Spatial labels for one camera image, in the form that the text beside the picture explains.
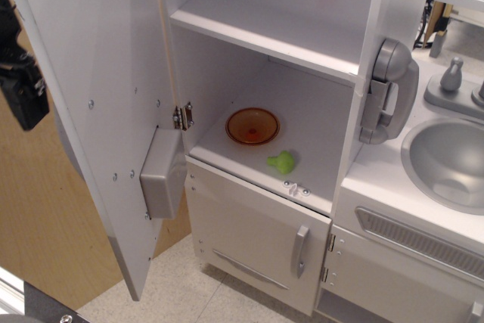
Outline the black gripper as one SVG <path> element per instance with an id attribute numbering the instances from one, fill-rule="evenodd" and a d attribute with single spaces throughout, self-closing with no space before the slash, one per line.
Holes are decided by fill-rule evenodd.
<path id="1" fill-rule="evenodd" d="M 18 43 L 21 26 L 12 0 L 1 0 L 1 90 L 24 131 L 49 114 L 45 79 L 33 56 Z"/>

